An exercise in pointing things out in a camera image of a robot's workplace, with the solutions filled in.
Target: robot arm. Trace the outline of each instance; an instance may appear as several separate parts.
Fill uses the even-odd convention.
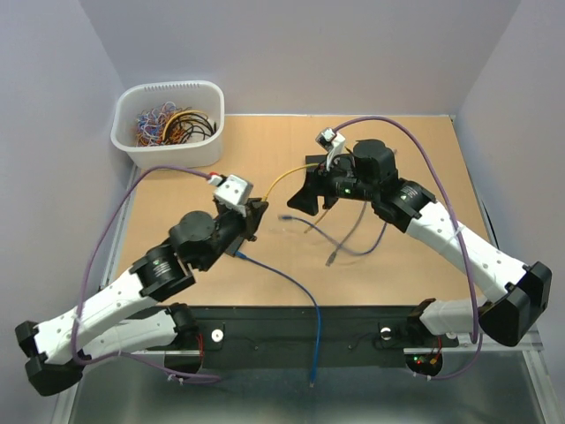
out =
[[[242,178],[214,175],[212,184],[217,186],[216,218],[202,211],[185,215],[162,244],[88,299],[79,320],[73,308],[49,321],[22,322],[16,328],[19,346],[29,358],[28,379],[42,395],[58,393],[82,376],[84,367],[72,359],[75,321],[79,356],[86,360],[105,352],[167,345],[186,330],[191,320],[170,310],[142,321],[124,320],[193,285],[193,269],[208,271],[223,253],[237,250],[245,239],[256,239],[268,204],[250,199],[252,184]]]
[[[318,138],[326,150],[339,135],[324,130]],[[318,197],[324,209],[338,199],[370,201],[383,221],[430,246],[464,272],[463,255],[448,211],[424,187],[398,177],[394,152],[379,140],[358,141],[352,152],[333,155],[306,171],[304,186],[287,205],[315,216]],[[479,309],[482,330],[503,345],[517,345],[547,307],[551,271],[541,262],[528,267],[502,253],[461,223],[474,283],[487,302]],[[434,335],[468,331],[471,326],[469,301],[425,300],[415,311],[427,331]]]

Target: screw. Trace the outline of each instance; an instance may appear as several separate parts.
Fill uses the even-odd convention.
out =
[[[392,338],[392,329],[389,327],[383,327],[380,329],[380,338],[382,338],[385,342]]]

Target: blue cable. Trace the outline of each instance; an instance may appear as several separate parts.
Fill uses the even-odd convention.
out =
[[[269,271],[272,271],[279,276],[283,276],[287,280],[289,280],[292,283],[294,283],[295,285],[297,285],[300,288],[300,290],[302,290],[304,293],[306,293],[308,295],[308,297],[310,298],[310,300],[312,301],[312,303],[314,304],[314,307],[316,308],[316,315],[318,316],[318,330],[316,331],[316,345],[314,347],[314,357],[313,357],[313,362],[312,362],[312,371],[310,372],[310,387],[313,387],[314,382],[316,381],[316,373],[318,372],[318,356],[320,354],[321,313],[320,313],[320,307],[318,306],[318,302],[316,302],[316,299],[308,291],[308,289],[306,289],[301,283],[299,283],[297,280],[295,280],[291,276],[284,274],[282,271],[279,271],[278,269],[274,269],[272,267],[269,267],[268,265],[265,265],[262,262],[255,261],[253,258],[250,258],[246,254],[242,254],[241,252],[236,252],[236,257],[243,259],[243,260],[246,260],[246,261],[249,261],[251,263],[254,263],[255,265],[259,265],[260,267],[262,267],[264,269],[268,269]]]
[[[358,252],[356,250],[349,249],[345,245],[342,245],[339,241],[337,241],[335,238],[333,238],[332,236],[327,234],[320,227],[318,227],[314,223],[311,223],[310,221],[308,221],[304,218],[300,218],[299,216],[293,216],[293,215],[279,215],[279,219],[281,221],[294,220],[294,221],[299,221],[301,223],[305,223],[306,225],[308,225],[308,226],[312,227],[314,230],[316,230],[319,234],[321,234],[324,238],[326,238],[334,246],[339,246],[340,250],[343,250],[345,253],[350,254],[351,256],[364,256],[366,254],[371,254],[374,251],[374,249],[376,249],[379,246],[380,241],[382,240],[382,237],[385,235],[385,230],[387,229],[387,223],[384,223],[384,225],[382,226],[382,230],[380,230],[379,237],[377,238],[377,241],[375,241],[374,245],[372,245],[369,250],[366,250],[364,252]]]

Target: table top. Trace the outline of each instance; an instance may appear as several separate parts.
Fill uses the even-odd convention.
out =
[[[280,174],[304,164],[305,155],[324,151],[314,141],[321,129],[348,117],[226,117],[222,159],[204,171],[236,174],[252,181],[252,196],[260,197]],[[429,154],[453,203],[459,221],[486,238],[486,230],[448,117],[395,117],[418,138]],[[343,130],[355,140],[379,139],[397,149],[399,175],[419,182],[439,197],[437,185],[416,147],[399,130],[382,122],[367,122]],[[379,247],[366,256],[340,252],[327,267],[334,246],[305,225],[279,221],[280,214],[302,216],[286,201],[304,183],[303,170],[285,178],[269,196],[257,241],[242,252],[286,272],[306,286],[320,305],[411,305],[423,299],[463,299],[469,296],[466,278],[436,252],[389,226]],[[162,243],[168,230],[188,212],[215,214],[213,187],[200,178],[175,171],[156,171],[135,193],[118,265],[122,272],[150,247]],[[338,201],[320,227],[342,239],[363,206]],[[347,243],[364,251],[377,239],[383,222],[368,207],[356,233]],[[294,284],[247,261],[224,255],[208,272],[195,272],[197,283],[167,303],[188,305],[304,306],[310,300]]]

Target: white plastic bin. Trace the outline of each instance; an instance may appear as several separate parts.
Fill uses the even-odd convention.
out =
[[[217,125],[209,139],[172,146],[136,147],[135,127],[139,113],[174,102],[178,108],[205,111]],[[217,162],[222,155],[224,123],[222,90],[208,81],[176,81],[130,88],[117,101],[111,139],[141,169],[156,165],[194,168]]]

